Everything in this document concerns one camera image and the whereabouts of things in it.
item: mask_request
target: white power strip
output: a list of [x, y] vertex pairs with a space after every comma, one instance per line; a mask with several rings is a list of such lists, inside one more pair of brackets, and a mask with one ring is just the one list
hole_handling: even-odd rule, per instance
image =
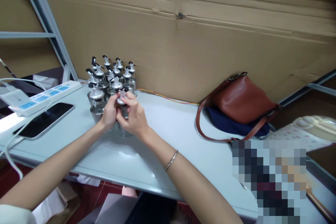
[[27, 102], [19, 107], [9, 106], [9, 108], [20, 116], [30, 116], [31, 114], [45, 108], [50, 102], [50, 97], [52, 97], [54, 102], [56, 102], [81, 87], [82, 84], [80, 82], [69, 80], [61, 85], [47, 90], [46, 92], [30, 97], [30, 102]]

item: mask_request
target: woman's left hand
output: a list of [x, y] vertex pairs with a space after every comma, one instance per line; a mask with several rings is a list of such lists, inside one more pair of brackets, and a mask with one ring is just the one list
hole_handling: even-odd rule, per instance
[[103, 127], [104, 131], [112, 129], [116, 123], [115, 122], [117, 115], [116, 100], [118, 97], [119, 93], [116, 93], [115, 95], [109, 98], [109, 101], [104, 108], [103, 117], [98, 122], [98, 124], [100, 124]]

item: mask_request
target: orange wire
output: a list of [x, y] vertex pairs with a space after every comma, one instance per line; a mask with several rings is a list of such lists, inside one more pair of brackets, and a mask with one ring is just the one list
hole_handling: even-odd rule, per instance
[[181, 101], [175, 101], [175, 100], [170, 99], [170, 98], [168, 98], [168, 97], [166, 97], [166, 96], [163, 96], [163, 95], [161, 95], [161, 94], [157, 94], [157, 93], [155, 93], [155, 92], [153, 92], [153, 91], [146, 90], [146, 89], [139, 89], [139, 90], [147, 91], [147, 92], [151, 92], [151, 93], [153, 93], [153, 94], [156, 94], [156, 95], [158, 95], [158, 96], [161, 96], [161, 97], [163, 97], [163, 98], [166, 98], [166, 99], [168, 99], [168, 100], [171, 100], [172, 102], [181, 103], [181, 104], [199, 105], [198, 103], [185, 103], [185, 102], [181, 102]]

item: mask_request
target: bag strap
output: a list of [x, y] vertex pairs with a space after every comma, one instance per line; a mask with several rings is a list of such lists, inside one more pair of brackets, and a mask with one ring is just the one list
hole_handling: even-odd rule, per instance
[[276, 114], [275, 110], [277, 110], [279, 108], [279, 106], [277, 106], [275, 108], [275, 110], [272, 111], [272, 113], [263, 116], [263, 118], [261, 118], [261, 120], [257, 123], [257, 125], [254, 126], [254, 128], [247, 134], [246, 137], [244, 137], [243, 139], [237, 139], [237, 138], [228, 138], [228, 139], [214, 139], [214, 138], [210, 138], [208, 136], [206, 136], [203, 131], [201, 130], [201, 126], [200, 126], [200, 118], [201, 118], [201, 111], [202, 108], [204, 108], [205, 104], [215, 95], [217, 94], [219, 91], [223, 90], [224, 88], [226, 88], [232, 80], [239, 78], [240, 76], [245, 75], [244, 74], [240, 74], [240, 75], [236, 75], [233, 78], [229, 78], [225, 81], [222, 82], [222, 84], [220, 84], [215, 90], [213, 90], [201, 103], [201, 105], [198, 107], [197, 110], [197, 114], [196, 114], [196, 128], [198, 130], [198, 132], [201, 134], [202, 137], [204, 137], [205, 139], [208, 140], [213, 140], [213, 141], [220, 141], [220, 142], [231, 142], [233, 140], [242, 140], [242, 141], [246, 141], [251, 139], [263, 126], [265, 123], [269, 122]]

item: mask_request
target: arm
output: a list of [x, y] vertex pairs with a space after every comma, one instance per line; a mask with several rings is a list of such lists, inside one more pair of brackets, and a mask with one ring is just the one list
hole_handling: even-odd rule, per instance
[[[165, 167], [176, 150], [148, 126], [144, 109], [135, 96], [130, 92], [126, 95], [129, 99], [122, 101], [130, 107], [128, 120], [118, 110], [118, 122], [144, 142]], [[221, 193], [182, 154], [178, 153], [167, 174], [201, 223], [242, 223]]]
[[114, 95], [110, 98], [102, 119], [93, 128], [27, 174], [0, 199], [0, 204], [29, 210], [35, 209], [56, 188], [98, 138], [114, 126], [117, 97], [118, 95]]

